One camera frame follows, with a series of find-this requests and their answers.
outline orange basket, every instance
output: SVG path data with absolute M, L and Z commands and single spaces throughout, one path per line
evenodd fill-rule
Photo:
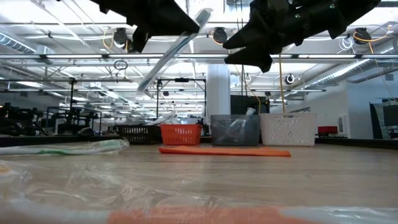
M 163 144 L 196 145 L 200 143 L 199 124 L 161 124 Z

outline table surface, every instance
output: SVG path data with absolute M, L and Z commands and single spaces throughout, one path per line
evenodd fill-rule
M 109 155 L 0 160 L 50 168 L 42 173 L 35 171 L 40 184 L 29 187 L 27 192 L 62 181 L 70 187 L 74 182 L 68 171 L 83 169 L 91 173 L 106 171 L 155 190 L 269 205 L 398 207 L 398 151 L 316 145 L 273 147 L 289 150 L 292 157 L 253 157 L 160 154 L 158 147 L 131 146 Z M 91 177 L 79 177 L 79 186 L 101 185 Z

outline white column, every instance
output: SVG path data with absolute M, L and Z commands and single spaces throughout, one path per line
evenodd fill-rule
M 214 114 L 231 114 L 230 74 L 227 65 L 208 65 L 207 111 Z

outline gray bin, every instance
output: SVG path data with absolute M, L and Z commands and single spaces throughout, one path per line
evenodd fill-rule
M 215 146 L 257 146 L 259 115 L 211 115 L 211 137 Z

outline orange towel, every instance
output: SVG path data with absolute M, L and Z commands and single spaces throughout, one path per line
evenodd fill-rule
M 229 155 L 229 156 L 287 156 L 290 157 L 289 151 L 280 151 L 276 149 L 262 148 L 249 148 L 249 149 L 236 149 L 236 148 L 219 148 L 219 147 L 160 147 L 161 153 L 167 154 L 194 154 L 194 155 Z
M 107 224 L 316 224 L 283 216 L 276 208 L 157 207 L 131 212 L 113 212 Z

